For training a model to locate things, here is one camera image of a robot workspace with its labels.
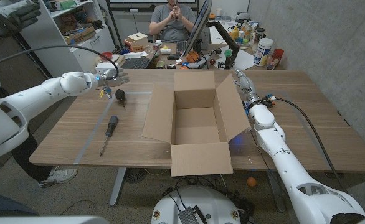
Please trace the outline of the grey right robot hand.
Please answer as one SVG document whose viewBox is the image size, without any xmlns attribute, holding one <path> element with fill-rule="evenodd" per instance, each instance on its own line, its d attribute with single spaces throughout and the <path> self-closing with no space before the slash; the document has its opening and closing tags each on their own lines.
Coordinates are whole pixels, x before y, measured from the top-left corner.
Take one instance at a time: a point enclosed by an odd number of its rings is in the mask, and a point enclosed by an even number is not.
<svg viewBox="0 0 365 224">
<path fill-rule="evenodd" d="M 250 105 L 258 104 L 261 98 L 257 94 L 253 81 L 239 69 L 235 69 L 235 75 L 238 78 L 238 80 L 235 81 L 235 84 L 242 90 L 245 100 L 248 101 Z"/>
</svg>

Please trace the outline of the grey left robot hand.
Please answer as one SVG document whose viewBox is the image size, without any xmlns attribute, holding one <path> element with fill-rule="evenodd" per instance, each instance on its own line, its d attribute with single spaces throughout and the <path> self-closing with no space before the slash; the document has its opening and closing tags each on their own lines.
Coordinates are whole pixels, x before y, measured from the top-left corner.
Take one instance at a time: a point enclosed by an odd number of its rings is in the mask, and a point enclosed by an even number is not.
<svg viewBox="0 0 365 224">
<path fill-rule="evenodd" d="M 99 74 L 102 83 L 98 85 L 103 87 L 116 87 L 130 81 L 128 72 L 124 70 L 106 69 Z"/>
</svg>

